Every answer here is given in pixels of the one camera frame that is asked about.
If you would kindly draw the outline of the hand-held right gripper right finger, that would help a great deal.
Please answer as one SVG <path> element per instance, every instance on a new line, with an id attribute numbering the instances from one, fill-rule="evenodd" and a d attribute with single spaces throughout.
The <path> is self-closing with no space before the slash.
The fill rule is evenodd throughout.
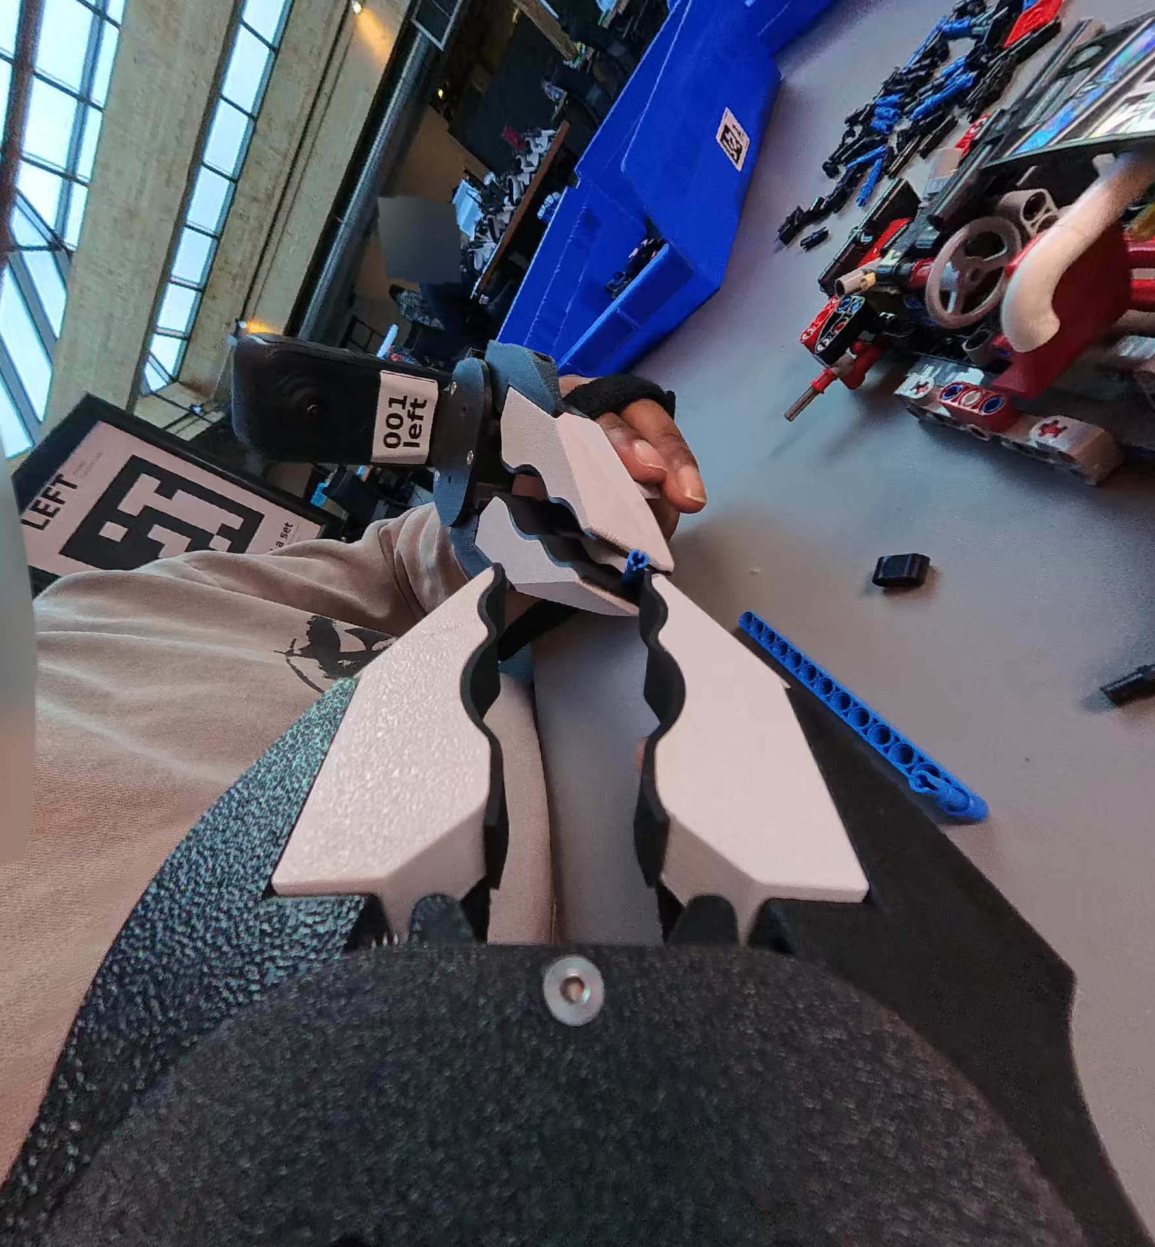
<path id="1" fill-rule="evenodd" d="M 766 904 L 859 906 L 871 883 L 788 686 L 659 572 L 644 578 L 644 743 L 634 851 L 683 911 L 713 898 L 737 941 Z"/>

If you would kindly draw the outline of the person's left forearm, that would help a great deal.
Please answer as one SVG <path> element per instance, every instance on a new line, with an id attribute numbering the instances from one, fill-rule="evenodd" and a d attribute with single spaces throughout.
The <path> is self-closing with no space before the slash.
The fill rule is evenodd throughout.
<path id="1" fill-rule="evenodd" d="M 340 653 L 332 677 L 355 677 L 394 640 L 467 583 L 436 506 L 368 525 L 357 542 L 327 542 L 323 566 L 338 619 Z"/>

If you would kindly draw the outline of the blue storage bin with tag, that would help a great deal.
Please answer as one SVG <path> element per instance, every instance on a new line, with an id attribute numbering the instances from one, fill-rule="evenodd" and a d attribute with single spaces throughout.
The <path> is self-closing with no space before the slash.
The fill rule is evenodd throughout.
<path id="1" fill-rule="evenodd" d="M 722 285 L 781 73 L 745 2 L 679 2 L 576 165 L 503 341 L 629 371 Z"/>

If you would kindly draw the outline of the black framed marker sign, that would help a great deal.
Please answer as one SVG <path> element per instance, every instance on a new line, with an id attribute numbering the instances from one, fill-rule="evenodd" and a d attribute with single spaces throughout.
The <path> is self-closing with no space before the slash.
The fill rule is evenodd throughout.
<path id="1" fill-rule="evenodd" d="M 87 570 L 166 557 L 274 553 L 336 533 L 336 518 L 192 443 L 85 396 L 12 476 L 32 596 Z"/>

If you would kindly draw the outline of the long blue lego beam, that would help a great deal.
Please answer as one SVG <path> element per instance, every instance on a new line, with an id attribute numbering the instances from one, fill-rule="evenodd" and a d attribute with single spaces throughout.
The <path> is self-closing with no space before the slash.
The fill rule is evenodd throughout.
<path id="1" fill-rule="evenodd" d="M 916 795 L 929 801 L 949 821 L 976 825 L 991 818 L 989 803 L 951 771 L 946 771 L 929 752 L 901 733 L 889 720 L 871 709 L 839 679 L 814 662 L 805 651 L 777 632 L 754 611 L 745 611 L 739 619 L 741 634 L 760 647 L 762 655 L 784 670 L 786 679 L 812 694 L 826 709 L 844 722 L 867 746 L 874 750 L 904 784 L 912 790 L 908 773 L 917 765 L 934 765 L 947 780 L 944 795 L 931 799 L 925 793 Z"/>

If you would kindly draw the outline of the partly built lego car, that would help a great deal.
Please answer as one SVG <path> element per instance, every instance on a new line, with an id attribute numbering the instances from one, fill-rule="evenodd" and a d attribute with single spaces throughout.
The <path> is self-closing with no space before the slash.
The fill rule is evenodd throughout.
<path id="1" fill-rule="evenodd" d="M 1064 24 L 992 111 L 882 180 L 801 334 L 831 386 L 897 396 L 1099 484 L 1155 463 L 1155 11 Z"/>

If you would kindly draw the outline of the grey ventilation pipe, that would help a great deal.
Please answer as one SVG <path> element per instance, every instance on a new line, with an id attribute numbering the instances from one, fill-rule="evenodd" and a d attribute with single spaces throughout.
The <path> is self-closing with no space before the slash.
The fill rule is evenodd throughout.
<path id="1" fill-rule="evenodd" d="M 289 317 L 289 334 L 331 341 L 340 328 L 357 285 L 361 253 L 377 223 L 379 197 L 387 195 L 421 128 L 439 60 L 439 49 L 419 30 L 409 9 L 342 169 L 334 204 Z"/>

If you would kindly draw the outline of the pile of black blue pins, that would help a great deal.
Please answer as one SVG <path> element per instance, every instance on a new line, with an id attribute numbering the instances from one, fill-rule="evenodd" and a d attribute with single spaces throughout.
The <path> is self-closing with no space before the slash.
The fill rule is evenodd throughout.
<path id="1" fill-rule="evenodd" d="M 957 2 L 908 64 L 844 118 L 822 165 L 835 186 L 788 214 L 779 244 L 812 250 L 852 199 L 867 206 L 882 180 L 936 152 L 959 120 L 989 114 L 1022 64 L 1060 36 L 1062 11 L 1064 2 Z"/>

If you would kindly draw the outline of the person's left hand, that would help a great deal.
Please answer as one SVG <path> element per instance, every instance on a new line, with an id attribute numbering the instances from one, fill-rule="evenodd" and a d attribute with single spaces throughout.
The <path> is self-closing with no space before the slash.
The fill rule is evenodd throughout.
<path id="1" fill-rule="evenodd" d="M 685 516 L 707 506 L 707 488 L 698 461 L 674 416 L 655 400 L 644 398 L 621 413 L 597 418 L 629 475 L 659 491 L 649 501 L 664 538 L 674 538 Z"/>

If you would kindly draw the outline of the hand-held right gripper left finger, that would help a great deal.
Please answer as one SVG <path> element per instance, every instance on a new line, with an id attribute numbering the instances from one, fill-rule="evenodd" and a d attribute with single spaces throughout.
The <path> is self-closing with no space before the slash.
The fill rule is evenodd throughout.
<path id="1" fill-rule="evenodd" d="M 357 681 L 271 885 L 280 896 L 376 896 L 394 934 L 436 893 L 497 889 L 509 855 L 501 743 L 501 568 L 475 576 Z"/>

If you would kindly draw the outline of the tall glass window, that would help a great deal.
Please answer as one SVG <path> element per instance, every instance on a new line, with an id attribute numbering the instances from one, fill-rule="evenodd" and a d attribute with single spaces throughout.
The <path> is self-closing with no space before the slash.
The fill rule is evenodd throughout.
<path id="1" fill-rule="evenodd" d="M 0 289 L 0 439 L 40 433 L 81 238 L 124 2 L 44 2 Z M 0 2 L 0 159 L 23 2 Z"/>
<path id="2" fill-rule="evenodd" d="M 147 398 L 181 379 L 291 11 L 293 2 L 233 6 L 139 375 Z"/>

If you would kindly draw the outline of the wooden workbench with parts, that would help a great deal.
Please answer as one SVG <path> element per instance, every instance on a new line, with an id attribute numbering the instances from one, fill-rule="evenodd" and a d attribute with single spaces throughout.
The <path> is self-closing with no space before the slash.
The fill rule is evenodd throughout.
<path id="1" fill-rule="evenodd" d="M 544 193 L 565 154 L 571 122 L 557 128 L 511 131 L 512 159 L 503 173 L 490 173 L 484 182 L 462 180 L 454 195 L 462 229 L 462 274 L 473 280 L 471 298 L 488 304 L 501 265 L 512 255 L 516 234 L 539 219 Z"/>

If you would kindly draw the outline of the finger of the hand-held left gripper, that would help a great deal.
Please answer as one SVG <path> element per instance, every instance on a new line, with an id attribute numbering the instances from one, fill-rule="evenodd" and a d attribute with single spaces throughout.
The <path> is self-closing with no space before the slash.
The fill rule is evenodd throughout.
<path id="1" fill-rule="evenodd" d="M 552 503 L 567 506 L 589 538 L 647 555 L 662 574 L 676 568 L 668 538 L 638 482 L 604 430 L 576 413 L 552 415 L 522 394 L 501 411 L 501 460 L 512 475 L 541 478 Z"/>
<path id="2" fill-rule="evenodd" d="M 616 619 L 640 615 L 623 595 L 617 568 L 591 561 L 582 542 L 542 533 L 542 514 L 531 499 L 496 497 L 479 516 L 475 548 L 529 598 Z"/>

